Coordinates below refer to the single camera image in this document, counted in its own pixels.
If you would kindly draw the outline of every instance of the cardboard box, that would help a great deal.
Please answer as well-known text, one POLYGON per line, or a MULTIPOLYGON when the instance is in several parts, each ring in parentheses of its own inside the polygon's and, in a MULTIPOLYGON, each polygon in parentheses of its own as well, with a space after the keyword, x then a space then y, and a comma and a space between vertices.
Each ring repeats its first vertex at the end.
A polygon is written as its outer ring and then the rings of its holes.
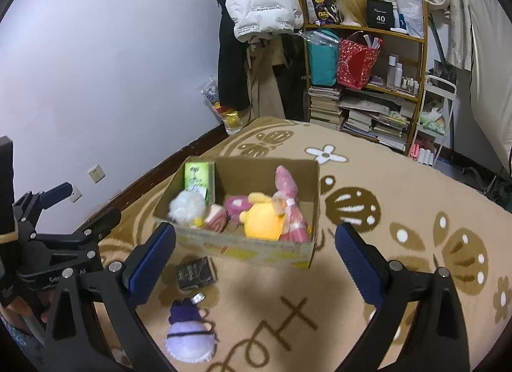
MULTIPOLYGON (((215 163, 216 203, 226 198, 261 191, 269 196, 276 192, 276 168, 286 167, 299 187, 299 208, 312 228, 312 241, 306 243, 267 241, 245 237, 243 226, 228 224, 223 233, 185 228, 175 224, 177 242, 198 252, 198 256, 228 256, 262 265, 294 266, 308 269, 316 248, 319 216, 319 166, 315 160, 249 157, 189 157, 187 161, 215 163)), ((153 216, 170 222, 169 203, 183 190, 184 164, 165 189, 153 216)))

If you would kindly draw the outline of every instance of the green package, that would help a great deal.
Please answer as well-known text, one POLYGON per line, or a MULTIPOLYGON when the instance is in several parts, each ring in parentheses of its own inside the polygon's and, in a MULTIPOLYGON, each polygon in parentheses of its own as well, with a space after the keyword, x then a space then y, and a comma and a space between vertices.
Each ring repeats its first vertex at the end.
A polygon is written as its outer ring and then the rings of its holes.
POLYGON ((185 190, 197 191, 204 197, 206 204, 214 204, 214 163, 185 162, 185 190))

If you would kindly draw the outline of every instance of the wall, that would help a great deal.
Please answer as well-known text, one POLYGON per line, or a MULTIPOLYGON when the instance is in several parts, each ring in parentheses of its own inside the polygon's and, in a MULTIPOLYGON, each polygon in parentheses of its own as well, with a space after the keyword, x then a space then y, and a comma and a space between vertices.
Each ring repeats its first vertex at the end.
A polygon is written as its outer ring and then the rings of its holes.
MULTIPOLYGON (((442 12, 439 11, 434 12, 433 17, 443 51, 446 54, 450 20, 445 18, 442 12)), ((434 34, 429 27, 427 69, 434 66, 434 60, 440 60, 440 56, 434 41, 434 34)), ((457 79, 457 94, 459 99, 454 105, 454 149, 456 152, 472 159, 489 170, 497 172, 502 167, 501 161, 498 159, 491 144, 475 122, 469 103, 471 72, 459 70, 457 79)), ((450 147, 449 138, 446 140, 445 145, 447 145, 448 148, 450 147)))
POLYGON ((73 231, 218 125, 195 89, 217 73, 215 0, 15 0, 0 23, 0 134, 15 193, 64 181, 84 194, 42 215, 73 231), (87 172, 100 164, 97 185, 87 172))

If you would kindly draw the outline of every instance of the power outlet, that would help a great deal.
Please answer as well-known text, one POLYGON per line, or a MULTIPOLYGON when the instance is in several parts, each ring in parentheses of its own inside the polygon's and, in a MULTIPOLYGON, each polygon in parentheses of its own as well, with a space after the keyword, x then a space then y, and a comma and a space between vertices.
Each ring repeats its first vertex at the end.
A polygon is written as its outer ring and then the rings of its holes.
POLYGON ((99 164, 89 171, 89 175, 91 176, 95 184, 99 183, 101 180, 103 180, 103 178, 105 178, 105 173, 103 172, 99 164))
POLYGON ((74 203, 80 197, 82 197, 82 192, 78 189, 78 187, 76 185, 74 185, 73 186, 73 192, 71 193, 71 196, 69 196, 69 199, 71 200, 71 203, 74 203))

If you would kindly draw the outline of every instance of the white cart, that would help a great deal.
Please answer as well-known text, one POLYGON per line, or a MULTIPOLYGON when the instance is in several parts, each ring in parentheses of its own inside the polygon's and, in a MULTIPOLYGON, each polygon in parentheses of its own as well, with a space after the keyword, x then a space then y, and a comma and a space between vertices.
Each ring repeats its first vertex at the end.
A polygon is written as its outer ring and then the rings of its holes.
POLYGON ((442 138, 442 142, 439 145, 439 148, 436 153, 436 158, 434 159, 434 166, 436 165, 437 159, 439 158, 439 154, 441 153, 441 148, 443 148, 444 143, 446 142, 446 139, 448 138, 448 134, 450 133, 450 123, 453 119, 453 107, 454 107, 454 101, 457 99, 457 86, 455 86, 453 83, 441 79, 440 77, 436 76, 426 76, 425 77, 425 85, 424 85, 424 93, 423 93, 423 100, 421 101, 421 108, 420 108, 420 114, 418 116, 418 122, 416 123, 416 131, 414 132, 414 138, 412 145, 414 145, 416 138, 418 137, 418 132, 421 132, 422 134, 428 135, 428 138, 433 138, 432 143, 436 138, 442 138), (449 92, 447 90, 440 89, 437 86, 434 86, 432 84, 433 81, 441 81, 444 84, 447 84, 448 86, 453 88, 453 93, 449 92), (425 106, 425 99, 427 97, 428 92, 433 93, 437 96, 440 96, 443 98, 443 116, 445 119, 445 130, 444 135, 440 135, 435 131, 432 131, 430 129, 427 129, 420 125, 420 119, 421 119, 421 113, 423 112, 423 108, 425 106))

